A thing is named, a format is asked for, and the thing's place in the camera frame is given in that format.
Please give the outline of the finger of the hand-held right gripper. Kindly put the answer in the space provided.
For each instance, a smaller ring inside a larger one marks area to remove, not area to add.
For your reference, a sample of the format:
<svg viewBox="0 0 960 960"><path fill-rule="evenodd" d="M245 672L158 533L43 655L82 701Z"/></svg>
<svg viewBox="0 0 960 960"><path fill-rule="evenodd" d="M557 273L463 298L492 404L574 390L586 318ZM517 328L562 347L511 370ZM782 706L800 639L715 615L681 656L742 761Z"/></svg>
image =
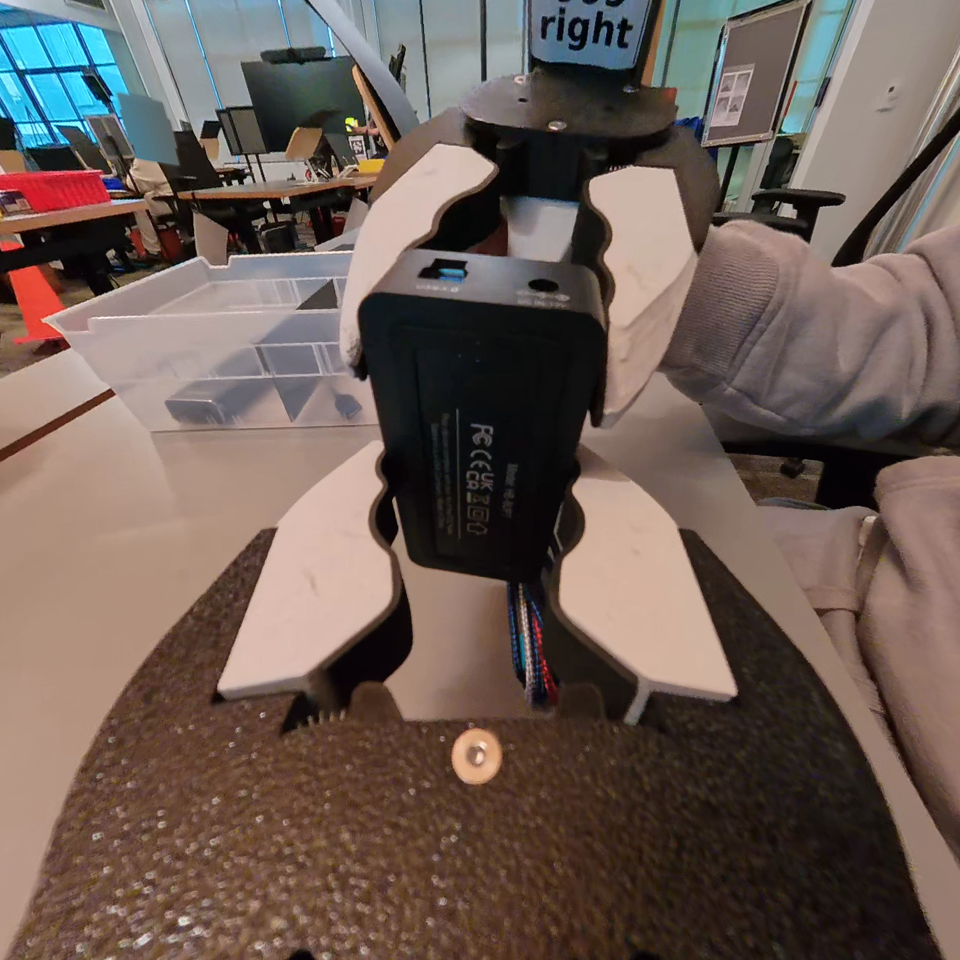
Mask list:
<svg viewBox="0 0 960 960"><path fill-rule="evenodd" d="M606 383L597 426L622 419L665 359L698 253L674 170L625 167L594 177L586 207L605 229Z"/></svg>
<svg viewBox="0 0 960 960"><path fill-rule="evenodd" d="M471 148L437 144L373 202L342 296L340 350L354 375L363 364L362 301L407 251L468 251L493 235L501 219L498 174L495 162Z"/></svg>

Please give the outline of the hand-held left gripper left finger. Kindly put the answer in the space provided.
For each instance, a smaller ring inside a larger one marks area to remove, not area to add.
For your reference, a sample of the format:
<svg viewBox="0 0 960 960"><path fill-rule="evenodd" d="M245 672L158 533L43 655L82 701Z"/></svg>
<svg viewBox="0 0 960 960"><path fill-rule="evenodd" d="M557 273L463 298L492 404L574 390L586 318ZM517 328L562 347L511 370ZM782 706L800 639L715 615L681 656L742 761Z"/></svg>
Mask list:
<svg viewBox="0 0 960 960"><path fill-rule="evenodd" d="M349 702L384 683L412 649L382 441L312 486L279 522L217 692Z"/></svg>

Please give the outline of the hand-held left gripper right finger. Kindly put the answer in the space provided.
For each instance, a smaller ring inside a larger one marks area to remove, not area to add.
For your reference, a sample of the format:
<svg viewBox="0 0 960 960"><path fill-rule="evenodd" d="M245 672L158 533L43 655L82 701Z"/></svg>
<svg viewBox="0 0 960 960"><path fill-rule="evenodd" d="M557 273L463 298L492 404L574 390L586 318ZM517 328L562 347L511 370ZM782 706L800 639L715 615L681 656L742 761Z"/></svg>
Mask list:
<svg viewBox="0 0 960 960"><path fill-rule="evenodd" d="M606 718L638 724L654 694L738 696L714 620L670 514L587 448L567 489L543 573L543 652L560 682Z"/></svg>

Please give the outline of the black USB hub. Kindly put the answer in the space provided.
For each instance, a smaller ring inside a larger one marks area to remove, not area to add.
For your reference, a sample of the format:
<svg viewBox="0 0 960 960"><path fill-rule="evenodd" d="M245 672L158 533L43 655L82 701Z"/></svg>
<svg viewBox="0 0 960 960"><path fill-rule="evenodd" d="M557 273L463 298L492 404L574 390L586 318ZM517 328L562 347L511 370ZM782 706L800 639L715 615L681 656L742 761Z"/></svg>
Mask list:
<svg viewBox="0 0 960 960"><path fill-rule="evenodd" d="M411 249L363 298L358 326L410 559L536 579L605 382L596 274Z"/></svg>

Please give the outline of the white desk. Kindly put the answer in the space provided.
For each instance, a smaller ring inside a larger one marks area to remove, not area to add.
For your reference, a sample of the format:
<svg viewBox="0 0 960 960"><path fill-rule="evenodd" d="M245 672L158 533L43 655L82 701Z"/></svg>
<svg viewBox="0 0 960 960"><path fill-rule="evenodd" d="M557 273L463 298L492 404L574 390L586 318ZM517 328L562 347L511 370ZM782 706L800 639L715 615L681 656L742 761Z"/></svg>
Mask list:
<svg viewBox="0 0 960 960"><path fill-rule="evenodd" d="M375 435L153 435L72 350L2 378L2 957L138 666L260 530ZM701 408L658 375L585 443L696 532L816 669L883 788L942 956L958 958L958 864Z"/></svg>

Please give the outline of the wooden document stand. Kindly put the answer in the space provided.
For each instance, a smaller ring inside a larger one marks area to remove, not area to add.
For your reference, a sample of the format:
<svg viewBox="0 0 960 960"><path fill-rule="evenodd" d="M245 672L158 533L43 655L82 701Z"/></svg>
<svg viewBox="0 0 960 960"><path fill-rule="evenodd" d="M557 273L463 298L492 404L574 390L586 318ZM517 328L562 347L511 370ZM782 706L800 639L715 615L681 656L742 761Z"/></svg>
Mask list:
<svg viewBox="0 0 960 960"><path fill-rule="evenodd" d="M375 141L382 147L380 153L388 156L401 138L400 130L373 84L358 64L355 63L352 66L351 74L367 117L364 125L356 127L356 133Z"/></svg>

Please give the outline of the large black monitor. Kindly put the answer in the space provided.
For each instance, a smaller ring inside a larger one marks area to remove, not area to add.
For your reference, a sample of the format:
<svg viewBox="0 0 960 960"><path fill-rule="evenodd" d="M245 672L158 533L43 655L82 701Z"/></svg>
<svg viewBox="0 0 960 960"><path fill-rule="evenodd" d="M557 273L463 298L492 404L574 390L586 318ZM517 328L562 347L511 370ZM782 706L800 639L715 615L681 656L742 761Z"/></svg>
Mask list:
<svg viewBox="0 0 960 960"><path fill-rule="evenodd" d="M247 61L241 68L270 152L284 153L294 130L300 127L321 129L339 154L350 150L346 121L365 118L351 57L300 64Z"/></svg>

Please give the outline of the dark document board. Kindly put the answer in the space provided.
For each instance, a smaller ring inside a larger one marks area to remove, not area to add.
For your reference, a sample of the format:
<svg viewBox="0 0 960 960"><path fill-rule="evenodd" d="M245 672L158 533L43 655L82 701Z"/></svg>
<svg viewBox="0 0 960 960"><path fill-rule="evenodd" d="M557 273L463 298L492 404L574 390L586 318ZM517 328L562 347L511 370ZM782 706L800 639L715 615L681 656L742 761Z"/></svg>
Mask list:
<svg viewBox="0 0 960 960"><path fill-rule="evenodd" d="M364 74L379 104L389 115L399 137L409 134L420 120L400 83L394 78L353 19L336 1L306 1L306 5L326 24L342 42L347 54Z"/></svg>

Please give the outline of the grey notice board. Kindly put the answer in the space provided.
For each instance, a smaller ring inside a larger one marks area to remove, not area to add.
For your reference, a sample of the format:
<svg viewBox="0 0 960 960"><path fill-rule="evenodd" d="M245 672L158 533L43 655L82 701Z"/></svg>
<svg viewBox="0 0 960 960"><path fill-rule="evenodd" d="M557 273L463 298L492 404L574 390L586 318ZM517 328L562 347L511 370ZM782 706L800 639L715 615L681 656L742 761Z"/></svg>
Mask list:
<svg viewBox="0 0 960 960"><path fill-rule="evenodd" d="M721 30L701 145L767 143L780 128L810 1L781 1L728 18Z"/></svg>

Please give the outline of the white folded card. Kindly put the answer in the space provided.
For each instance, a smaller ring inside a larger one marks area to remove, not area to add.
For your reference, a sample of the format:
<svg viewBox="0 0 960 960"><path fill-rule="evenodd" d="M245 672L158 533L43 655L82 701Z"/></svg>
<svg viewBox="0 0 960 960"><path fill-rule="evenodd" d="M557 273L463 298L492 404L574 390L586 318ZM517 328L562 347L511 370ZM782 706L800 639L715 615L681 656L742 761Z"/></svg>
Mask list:
<svg viewBox="0 0 960 960"><path fill-rule="evenodd" d="M230 232L221 223L210 219L206 214L193 211L193 236L198 258L214 267L228 264Z"/></svg>

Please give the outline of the dark grey adapter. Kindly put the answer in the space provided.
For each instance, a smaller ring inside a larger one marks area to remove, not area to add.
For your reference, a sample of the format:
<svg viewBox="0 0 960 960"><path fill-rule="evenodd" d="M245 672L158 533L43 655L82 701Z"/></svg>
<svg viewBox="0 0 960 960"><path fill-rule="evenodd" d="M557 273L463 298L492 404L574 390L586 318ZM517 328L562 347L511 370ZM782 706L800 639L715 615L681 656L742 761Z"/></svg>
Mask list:
<svg viewBox="0 0 960 960"><path fill-rule="evenodd" d="M187 383L164 401L167 413L181 426L225 426L232 419L229 394L233 385L226 379L204 379Z"/></svg>

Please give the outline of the person's black office chair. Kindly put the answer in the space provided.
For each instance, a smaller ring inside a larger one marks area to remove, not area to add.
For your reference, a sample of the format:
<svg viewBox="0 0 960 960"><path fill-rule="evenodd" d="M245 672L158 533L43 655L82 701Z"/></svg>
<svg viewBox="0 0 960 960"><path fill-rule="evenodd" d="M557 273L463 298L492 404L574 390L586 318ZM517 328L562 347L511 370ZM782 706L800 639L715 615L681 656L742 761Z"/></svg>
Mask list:
<svg viewBox="0 0 960 960"><path fill-rule="evenodd" d="M959 111L955 110L848 235L832 259L832 267L846 268L864 260L869 242L883 219L958 138L958 134ZM781 473L792 478L800 475L806 462L820 463L822 472L815 501L832 509L875 506L873 491L878 474L882 469L907 459L905 454L789 438L726 439L721 440L721 447L728 456L780 459Z"/></svg>

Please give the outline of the clear plastic bin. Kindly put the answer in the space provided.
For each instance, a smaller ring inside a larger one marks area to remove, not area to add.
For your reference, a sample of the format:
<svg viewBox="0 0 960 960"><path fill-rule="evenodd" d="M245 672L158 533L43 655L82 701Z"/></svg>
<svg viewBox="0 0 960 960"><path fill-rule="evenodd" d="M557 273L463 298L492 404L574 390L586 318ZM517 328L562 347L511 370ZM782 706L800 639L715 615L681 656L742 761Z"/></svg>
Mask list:
<svg viewBox="0 0 960 960"><path fill-rule="evenodd" d="M54 315L52 325L151 432L376 426L340 351L349 251L194 258ZM164 402L228 380L230 422L188 427Z"/></svg>

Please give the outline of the red plastic bin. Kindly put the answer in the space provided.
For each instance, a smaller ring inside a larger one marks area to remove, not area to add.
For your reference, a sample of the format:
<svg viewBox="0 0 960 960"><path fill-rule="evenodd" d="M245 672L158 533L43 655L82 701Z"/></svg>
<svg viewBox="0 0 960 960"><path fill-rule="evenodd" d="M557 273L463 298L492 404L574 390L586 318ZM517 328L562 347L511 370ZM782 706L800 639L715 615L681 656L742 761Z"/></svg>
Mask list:
<svg viewBox="0 0 960 960"><path fill-rule="evenodd" d="M34 213L99 206L112 200L101 174L92 170L1 174L1 190L20 193Z"/></svg>

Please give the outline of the orange traffic cone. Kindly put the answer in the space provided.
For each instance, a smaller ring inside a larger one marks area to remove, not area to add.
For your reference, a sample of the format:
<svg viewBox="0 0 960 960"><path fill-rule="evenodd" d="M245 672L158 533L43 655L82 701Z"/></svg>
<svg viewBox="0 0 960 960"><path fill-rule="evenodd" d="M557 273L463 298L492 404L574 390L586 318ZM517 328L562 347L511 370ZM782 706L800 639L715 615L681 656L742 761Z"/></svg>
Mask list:
<svg viewBox="0 0 960 960"><path fill-rule="evenodd" d="M65 306L59 296L61 287L47 263L2 273L20 310L25 334L14 338L18 346L29 346L36 353L58 353L68 349L64 336L49 322Z"/></svg>

